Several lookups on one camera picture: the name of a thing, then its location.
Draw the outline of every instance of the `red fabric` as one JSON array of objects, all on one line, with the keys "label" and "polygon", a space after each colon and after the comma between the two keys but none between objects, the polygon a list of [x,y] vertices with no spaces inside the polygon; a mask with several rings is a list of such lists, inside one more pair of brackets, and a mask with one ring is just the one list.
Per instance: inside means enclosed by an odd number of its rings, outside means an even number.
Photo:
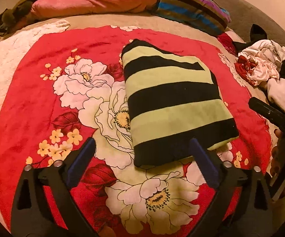
[{"label": "red fabric", "polygon": [[233,44],[233,40],[230,38],[229,35],[227,35],[226,33],[222,33],[217,37],[217,40],[223,45],[223,47],[225,47],[227,52],[236,57],[238,56],[238,53],[236,53],[236,48]]},{"label": "red fabric", "polygon": [[257,65],[246,59],[245,56],[240,55],[238,61],[235,63],[235,69],[243,80],[247,81],[250,85],[255,86],[255,81],[248,79],[247,74],[252,74],[252,69]]},{"label": "red fabric", "polygon": [[[234,160],[236,153],[240,151],[242,168],[258,165],[265,172],[271,148],[269,127],[265,119],[249,109],[248,100],[251,95],[248,89],[241,87],[234,79],[229,68],[220,60],[220,50],[215,46],[168,33],[142,29],[127,32],[110,26],[47,34],[33,45],[20,62],[0,112],[0,211],[8,227],[16,185],[26,158],[31,156],[34,162],[41,160],[36,152],[38,143],[48,139],[56,124],[65,128],[66,132],[78,128],[83,136],[80,145],[95,131],[78,121],[77,109],[61,107],[60,96],[53,93],[53,81],[43,81],[40,78],[47,70],[45,64],[50,63],[52,67],[60,66],[64,69],[68,65],[66,59],[71,55],[71,50],[78,48],[79,56],[93,62],[102,62],[108,66],[106,73],[111,74],[116,81],[122,81],[119,54],[129,39],[135,38],[177,55],[197,56],[211,69],[239,130],[239,138],[232,141]],[[74,145],[73,148],[78,149],[80,145]],[[244,164],[246,158],[249,160],[248,165]],[[47,166],[47,160],[43,160],[40,165]],[[71,194],[85,218],[96,230],[108,225],[117,236],[130,236],[120,217],[113,215],[105,205],[107,195],[104,188],[113,185],[115,181],[113,171],[105,161],[93,158],[80,184],[72,189]],[[64,226],[49,189],[45,188],[45,191],[56,222]],[[191,202],[200,205],[198,214],[192,215],[193,220],[188,225],[182,225],[172,236],[186,236],[203,215],[214,195],[214,191],[206,184],[201,185],[198,192],[198,198]],[[233,211],[238,194],[237,191],[228,214]],[[144,228],[137,236],[153,236],[149,224],[142,224]]]}]

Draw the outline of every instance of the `metal bolt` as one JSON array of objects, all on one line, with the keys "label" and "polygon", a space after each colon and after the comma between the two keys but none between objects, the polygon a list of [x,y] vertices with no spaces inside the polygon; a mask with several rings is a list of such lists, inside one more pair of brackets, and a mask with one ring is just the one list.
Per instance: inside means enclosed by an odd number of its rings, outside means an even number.
[{"label": "metal bolt", "polygon": [[33,167],[30,165],[30,164],[28,164],[28,165],[26,165],[25,167],[24,167],[24,170],[25,171],[29,171],[29,170],[31,170]]},{"label": "metal bolt", "polygon": [[258,166],[255,166],[255,167],[254,167],[254,171],[255,171],[255,172],[261,172],[261,168],[258,167]]},{"label": "metal bolt", "polygon": [[53,165],[54,165],[55,167],[60,167],[60,166],[62,166],[62,164],[63,164],[63,162],[62,162],[61,160],[57,160],[57,161],[55,161],[55,162],[53,163]]},{"label": "metal bolt", "polygon": [[223,163],[223,165],[224,165],[224,167],[226,167],[226,168],[230,168],[230,167],[233,166],[229,161],[225,161],[225,162]]}]

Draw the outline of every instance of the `blue gripper pad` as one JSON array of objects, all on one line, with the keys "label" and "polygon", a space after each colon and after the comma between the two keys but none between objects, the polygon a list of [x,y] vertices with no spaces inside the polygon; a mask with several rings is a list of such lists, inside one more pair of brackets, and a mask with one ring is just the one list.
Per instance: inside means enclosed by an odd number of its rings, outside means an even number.
[{"label": "blue gripper pad", "polygon": [[189,142],[189,154],[194,157],[208,186],[218,188],[219,172],[196,138],[192,138]]}]

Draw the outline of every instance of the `striped garment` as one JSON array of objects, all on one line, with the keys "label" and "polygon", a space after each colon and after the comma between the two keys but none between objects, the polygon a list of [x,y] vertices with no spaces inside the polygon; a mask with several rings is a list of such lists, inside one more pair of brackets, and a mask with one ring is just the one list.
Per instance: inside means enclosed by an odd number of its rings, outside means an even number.
[{"label": "striped garment", "polygon": [[194,56],[135,39],[122,51],[135,166],[189,157],[197,138],[214,150],[238,137],[214,74]]},{"label": "striped garment", "polygon": [[159,0],[154,14],[185,23],[212,36],[222,34],[231,21],[229,12],[213,0]]}]

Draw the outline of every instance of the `pink pillow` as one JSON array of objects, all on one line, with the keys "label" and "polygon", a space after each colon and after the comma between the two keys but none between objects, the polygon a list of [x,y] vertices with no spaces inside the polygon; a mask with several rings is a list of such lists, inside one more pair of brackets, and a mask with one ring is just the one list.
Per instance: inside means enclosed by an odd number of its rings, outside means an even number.
[{"label": "pink pillow", "polygon": [[38,0],[31,12],[39,19],[90,13],[142,12],[157,0]]}]

